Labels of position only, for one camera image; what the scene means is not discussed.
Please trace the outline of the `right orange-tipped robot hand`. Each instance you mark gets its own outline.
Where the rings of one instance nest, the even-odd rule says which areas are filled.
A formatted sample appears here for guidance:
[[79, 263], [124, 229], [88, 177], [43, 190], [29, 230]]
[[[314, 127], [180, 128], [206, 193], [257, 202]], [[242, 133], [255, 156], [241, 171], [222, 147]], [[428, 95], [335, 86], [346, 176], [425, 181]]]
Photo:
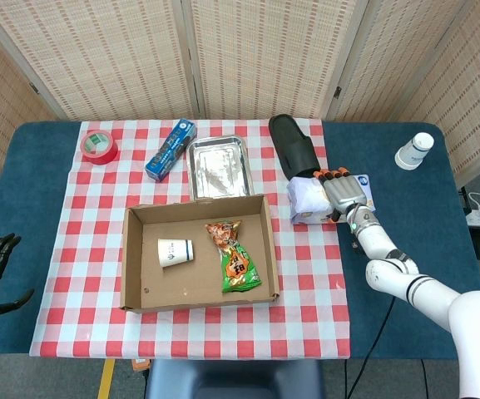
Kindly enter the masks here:
[[336, 223], [342, 215], [347, 215], [350, 210], [358, 205], [366, 205], [367, 197], [359, 182], [344, 168], [337, 170], [317, 170], [313, 173], [332, 206], [330, 219]]

